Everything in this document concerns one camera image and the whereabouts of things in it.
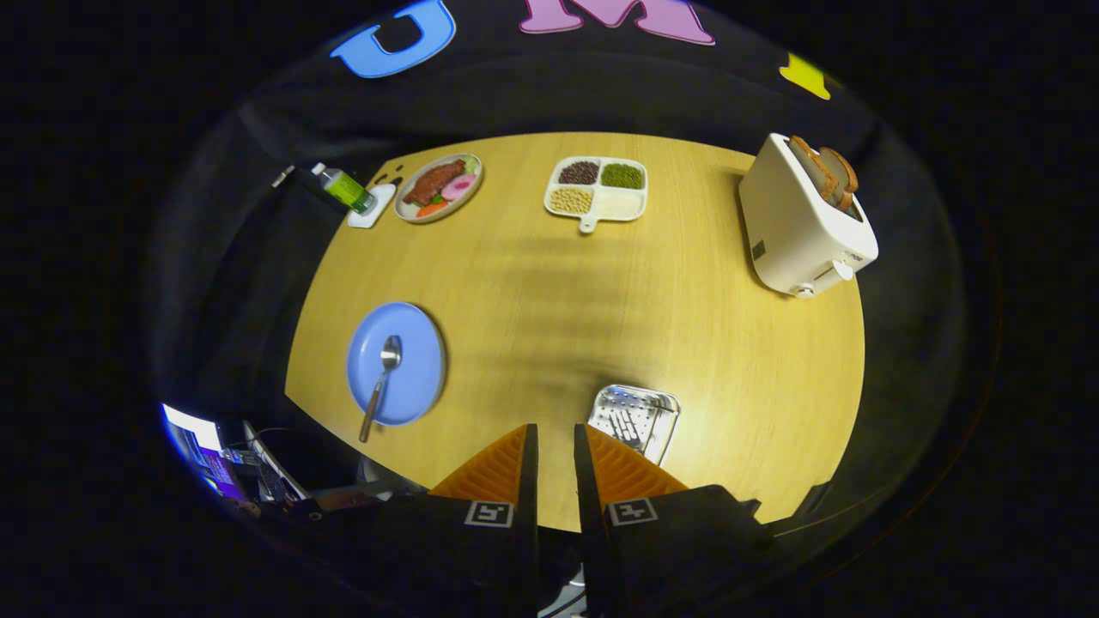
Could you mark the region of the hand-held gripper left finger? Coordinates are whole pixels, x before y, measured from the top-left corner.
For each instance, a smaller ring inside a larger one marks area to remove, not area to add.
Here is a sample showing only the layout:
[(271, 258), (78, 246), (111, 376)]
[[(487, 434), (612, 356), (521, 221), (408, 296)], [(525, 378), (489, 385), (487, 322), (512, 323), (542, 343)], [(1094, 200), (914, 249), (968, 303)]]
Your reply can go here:
[(428, 493), (288, 518), (291, 539), (379, 617), (534, 617), (539, 431), (496, 439)]

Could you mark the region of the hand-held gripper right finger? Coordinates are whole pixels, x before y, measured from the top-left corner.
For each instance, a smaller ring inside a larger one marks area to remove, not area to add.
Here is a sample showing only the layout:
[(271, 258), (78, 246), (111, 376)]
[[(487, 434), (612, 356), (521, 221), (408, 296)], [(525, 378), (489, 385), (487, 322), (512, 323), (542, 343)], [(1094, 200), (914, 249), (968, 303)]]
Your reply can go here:
[(574, 427), (589, 610), (734, 617), (774, 572), (774, 538), (720, 485), (687, 488), (589, 424)]

